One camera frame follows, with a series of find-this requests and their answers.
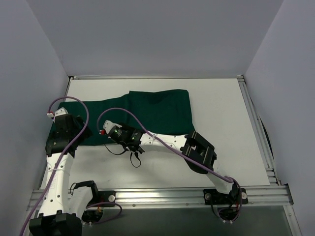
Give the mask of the green surgical drape cloth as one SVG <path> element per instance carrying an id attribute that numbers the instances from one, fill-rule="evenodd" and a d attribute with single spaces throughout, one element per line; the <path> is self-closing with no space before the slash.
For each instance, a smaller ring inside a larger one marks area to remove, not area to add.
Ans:
<path id="1" fill-rule="evenodd" d="M 82 143 L 84 146 L 112 143 L 97 131 L 107 119 L 137 129 L 144 126 L 150 132 L 165 135 L 185 135 L 194 130 L 189 92 L 182 89 L 130 91 L 121 97 L 85 101 L 84 104 L 62 102 L 59 107 L 89 122 L 88 127 L 93 135 Z"/>

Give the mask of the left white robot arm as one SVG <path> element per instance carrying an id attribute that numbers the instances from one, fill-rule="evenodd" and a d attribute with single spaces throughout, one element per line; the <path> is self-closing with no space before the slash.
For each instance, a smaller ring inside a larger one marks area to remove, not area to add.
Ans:
<path id="1" fill-rule="evenodd" d="M 29 221 L 29 230 L 34 236 L 80 236 L 85 207 L 96 205 L 99 193 L 83 184 L 69 200 L 69 177 L 77 147 L 93 133 L 81 117 L 64 108 L 54 113 L 53 121 L 55 130 L 45 148 L 46 187 L 40 197 L 38 216 Z"/>

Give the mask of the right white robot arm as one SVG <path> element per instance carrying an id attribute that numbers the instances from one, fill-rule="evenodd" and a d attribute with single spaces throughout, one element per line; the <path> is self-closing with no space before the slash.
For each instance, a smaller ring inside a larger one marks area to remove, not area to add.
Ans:
<path id="1" fill-rule="evenodd" d="M 104 123 L 103 128 L 104 133 L 114 143 L 121 145 L 124 151 L 130 151 L 137 158 L 140 154 L 149 151 L 180 155 L 192 171 L 207 176 L 214 184 L 221 201 L 229 203 L 236 198 L 234 181 L 216 163 L 215 147 L 198 132 L 164 135 L 112 123 L 109 120 Z"/>

